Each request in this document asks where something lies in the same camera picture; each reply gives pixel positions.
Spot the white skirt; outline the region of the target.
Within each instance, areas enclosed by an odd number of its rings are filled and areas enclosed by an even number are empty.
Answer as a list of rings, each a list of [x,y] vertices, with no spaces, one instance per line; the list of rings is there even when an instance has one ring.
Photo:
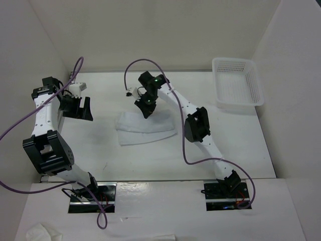
[[[121,146],[152,143],[177,134],[169,110],[154,112],[147,119],[141,113],[123,112],[116,121],[115,129]]]

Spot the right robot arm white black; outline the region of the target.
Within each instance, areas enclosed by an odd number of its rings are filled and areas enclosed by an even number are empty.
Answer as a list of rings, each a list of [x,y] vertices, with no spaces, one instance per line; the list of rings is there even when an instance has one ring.
[[[214,171],[217,177],[218,193],[225,197],[231,197],[237,192],[241,178],[233,169],[236,164],[224,160],[222,153],[214,143],[210,131],[208,111],[205,107],[197,107],[190,103],[185,97],[177,92],[170,81],[163,74],[152,76],[148,71],[142,73],[138,78],[145,93],[138,89],[131,93],[135,94],[134,104],[140,109],[145,119],[154,117],[156,100],[158,98],[175,107],[182,121],[182,147],[183,159],[189,165],[196,165],[206,161],[212,161],[215,165]],[[190,163],[187,161],[185,141],[195,144],[207,158]]]

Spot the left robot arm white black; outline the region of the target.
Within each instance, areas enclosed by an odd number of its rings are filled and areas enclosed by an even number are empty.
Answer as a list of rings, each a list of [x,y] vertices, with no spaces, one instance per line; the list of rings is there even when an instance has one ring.
[[[75,164],[74,154],[59,132],[65,117],[93,120],[90,98],[85,97],[84,106],[80,106],[86,84],[71,83],[62,90],[62,82],[54,77],[44,78],[42,83],[31,94],[40,110],[31,137],[23,140],[23,149],[39,174],[72,182],[72,192],[78,199],[95,200],[100,194],[95,178]]]

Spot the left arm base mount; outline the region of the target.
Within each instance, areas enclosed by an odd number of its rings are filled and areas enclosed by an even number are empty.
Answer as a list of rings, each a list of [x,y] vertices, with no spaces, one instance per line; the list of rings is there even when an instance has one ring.
[[[63,188],[62,191],[70,199],[68,213],[79,214],[100,212],[97,202],[84,188],[80,190]],[[106,213],[115,212],[115,184],[98,185],[92,192]]]

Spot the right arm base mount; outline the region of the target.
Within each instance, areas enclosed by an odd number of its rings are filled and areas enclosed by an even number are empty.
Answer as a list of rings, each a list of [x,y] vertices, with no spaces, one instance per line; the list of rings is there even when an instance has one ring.
[[[201,193],[205,196],[207,211],[238,210],[250,201],[247,184],[241,182],[231,194],[224,194],[217,181],[205,181]]]

